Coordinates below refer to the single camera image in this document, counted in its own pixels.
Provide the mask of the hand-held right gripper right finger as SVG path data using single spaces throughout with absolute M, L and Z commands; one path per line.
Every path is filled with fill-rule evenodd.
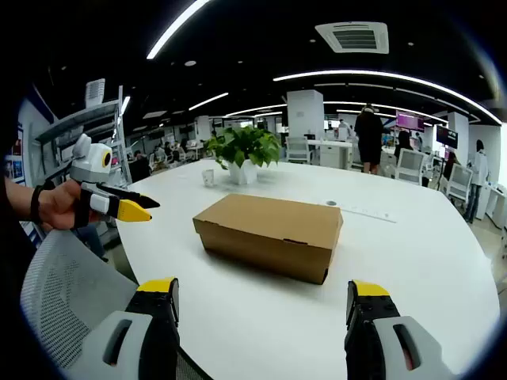
M 348 379 L 454 379 L 437 340 L 398 312 L 380 285 L 348 282 L 345 356 Z

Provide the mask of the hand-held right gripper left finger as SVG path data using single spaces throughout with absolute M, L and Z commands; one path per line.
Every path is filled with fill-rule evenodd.
M 82 343 L 69 379 L 175 379 L 180 338 L 178 281 L 145 283 L 124 310 L 107 316 Z

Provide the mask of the person's left hand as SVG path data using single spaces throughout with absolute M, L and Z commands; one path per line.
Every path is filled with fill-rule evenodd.
M 80 200 L 81 190 L 81 185 L 70 179 L 39 194 L 38 210 L 41 226 L 45 231 L 74 228 L 74 206 Z

